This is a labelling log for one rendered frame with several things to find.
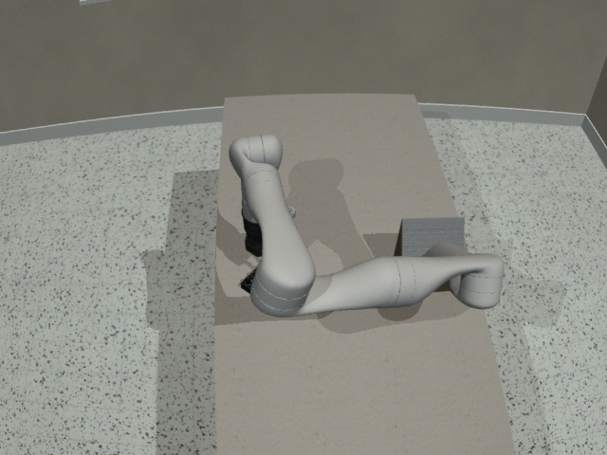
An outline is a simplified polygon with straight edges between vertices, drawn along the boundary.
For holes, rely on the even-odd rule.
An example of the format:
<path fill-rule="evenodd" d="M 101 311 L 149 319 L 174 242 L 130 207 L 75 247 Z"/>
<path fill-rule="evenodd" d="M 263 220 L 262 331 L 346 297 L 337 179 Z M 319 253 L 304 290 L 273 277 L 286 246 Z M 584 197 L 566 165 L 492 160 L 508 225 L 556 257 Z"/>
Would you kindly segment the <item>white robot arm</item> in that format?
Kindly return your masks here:
<path fill-rule="evenodd" d="M 285 200 L 278 173 L 283 157 L 280 139 L 272 134 L 240 137 L 231 143 L 229 156 L 242 180 L 243 200 L 262 231 L 262 259 L 250 288 L 250 299 L 261 312 L 289 318 L 406 307 L 426 299 L 443 283 L 469 307 L 489 309 L 499 303 L 503 259 L 488 253 L 472 254 L 448 242 L 435 244 L 427 257 L 376 257 L 316 276 Z"/>

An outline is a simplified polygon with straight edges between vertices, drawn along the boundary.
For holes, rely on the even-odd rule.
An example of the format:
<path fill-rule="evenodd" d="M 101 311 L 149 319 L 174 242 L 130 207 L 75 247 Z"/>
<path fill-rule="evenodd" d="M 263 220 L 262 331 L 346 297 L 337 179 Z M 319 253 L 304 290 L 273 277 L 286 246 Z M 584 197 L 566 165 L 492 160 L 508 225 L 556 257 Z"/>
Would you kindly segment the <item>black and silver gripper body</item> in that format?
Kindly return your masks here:
<path fill-rule="evenodd" d="M 296 216 L 296 210 L 293 207 L 288 207 L 292 218 Z M 262 256 L 262 232 L 258 223 L 252 218 L 248 211 L 248 205 L 242 197 L 242 209 L 241 209 L 244 229 L 246 231 L 246 250 L 256 257 Z"/>

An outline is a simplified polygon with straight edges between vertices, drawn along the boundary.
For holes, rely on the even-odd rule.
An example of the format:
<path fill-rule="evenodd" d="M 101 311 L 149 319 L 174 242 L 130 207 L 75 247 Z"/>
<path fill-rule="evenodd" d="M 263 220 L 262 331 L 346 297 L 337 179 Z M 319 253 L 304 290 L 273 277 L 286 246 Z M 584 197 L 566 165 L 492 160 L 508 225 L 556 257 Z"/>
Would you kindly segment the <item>black knob box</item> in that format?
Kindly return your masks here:
<path fill-rule="evenodd" d="M 250 288 L 256 272 L 256 268 L 241 282 L 241 288 L 247 291 L 248 293 L 250 293 Z"/>

